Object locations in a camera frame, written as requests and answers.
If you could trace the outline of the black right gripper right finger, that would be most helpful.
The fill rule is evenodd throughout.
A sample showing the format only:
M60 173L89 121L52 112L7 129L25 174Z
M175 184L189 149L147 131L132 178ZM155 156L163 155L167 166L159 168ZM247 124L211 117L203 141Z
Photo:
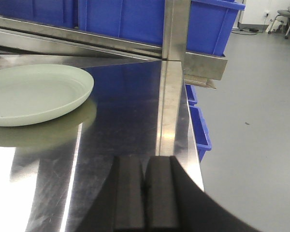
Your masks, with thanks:
M145 184L149 232L255 232L204 193L176 157L151 157Z

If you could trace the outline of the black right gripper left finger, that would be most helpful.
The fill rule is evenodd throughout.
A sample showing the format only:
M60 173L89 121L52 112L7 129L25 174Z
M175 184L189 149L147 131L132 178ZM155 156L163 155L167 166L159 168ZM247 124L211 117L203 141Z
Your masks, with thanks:
M87 232L145 231L143 171L137 158L115 157L86 216Z

